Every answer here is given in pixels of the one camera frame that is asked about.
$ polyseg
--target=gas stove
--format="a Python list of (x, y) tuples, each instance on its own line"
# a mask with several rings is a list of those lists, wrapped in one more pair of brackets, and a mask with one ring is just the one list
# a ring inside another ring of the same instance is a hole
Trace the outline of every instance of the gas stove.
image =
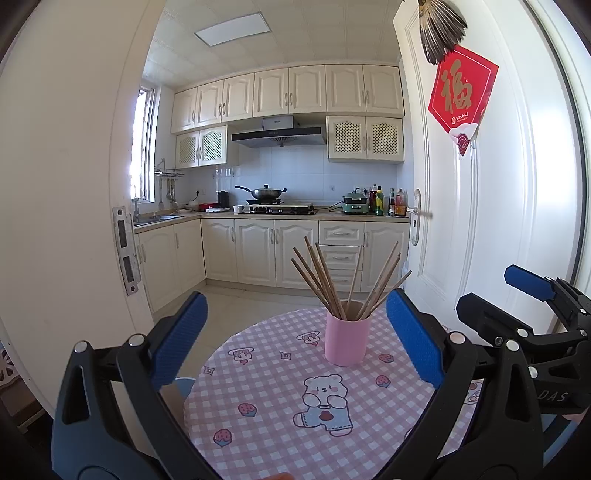
[(244, 213), (266, 213), (269, 215), (314, 215), (313, 205), (250, 205)]

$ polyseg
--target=lattice cabinet door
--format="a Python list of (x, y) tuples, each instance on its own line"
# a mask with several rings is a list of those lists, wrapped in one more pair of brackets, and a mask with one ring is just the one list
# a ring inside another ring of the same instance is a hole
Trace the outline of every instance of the lattice cabinet door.
[(367, 117), (368, 158), (370, 160), (404, 161), (402, 120)]
[(326, 118), (329, 158), (367, 159), (367, 133), (364, 116), (328, 116)]
[(197, 167), (199, 155), (199, 132), (177, 136), (176, 168)]
[(200, 132), (199, 166), (226, 163), (228, 128), (226, 125)]

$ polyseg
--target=lower cabinet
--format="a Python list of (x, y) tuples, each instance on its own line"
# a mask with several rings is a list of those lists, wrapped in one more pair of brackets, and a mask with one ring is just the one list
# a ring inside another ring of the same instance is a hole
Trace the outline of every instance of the lower cabinet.
[(212, 280), (238, 281), (234, 220), (202, 219), (205, 271)]

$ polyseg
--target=backsplash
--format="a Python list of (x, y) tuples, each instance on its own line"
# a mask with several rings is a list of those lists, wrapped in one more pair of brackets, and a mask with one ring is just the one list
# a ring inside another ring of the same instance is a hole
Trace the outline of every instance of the backsplash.
[(333, 163), (326, 158), (326, 146), (271, 147), (239, 149), (240, 165), (188, 168), (177, 183), (177, 200), (187, 203), (199, 190), (200, 203), (215, 202), (217, 189), (228, 190), (230, 202), (246, 203), (250, 193), (235, 189), (236, 185), (249, 189), (263, 188), (287, 191), (281, 198), (287, 202), (312, 202), (332, 205), (355, 187), (369, 188), (374, 183), (382, 186), (384, 195), (397, 186), (398, 165), (380, 162)]

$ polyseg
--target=drawer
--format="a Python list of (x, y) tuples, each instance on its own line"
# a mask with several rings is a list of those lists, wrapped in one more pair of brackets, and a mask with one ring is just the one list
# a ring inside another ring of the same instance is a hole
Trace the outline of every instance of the drawer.
[(319, 243), (321, 245), (363, 245), (364, 222), (321, 221), (319, 227)]
[[(353, 283), (354, 270), (331, 270), (329, 268), (330, 278), (335, 284), (336, 291), (348, 292)], [(357, 273), (357, 280), (355, 280), (355, 288), (353, 291), (361, 291), (361, 272)]]
[[(329, 270), (355, 270), (359, 258), (359, 247), (342, 247), (340, 245), (321, 245), (320, 249)], [(363, 260), (359, 266), (359, 275), (363, 268)]]

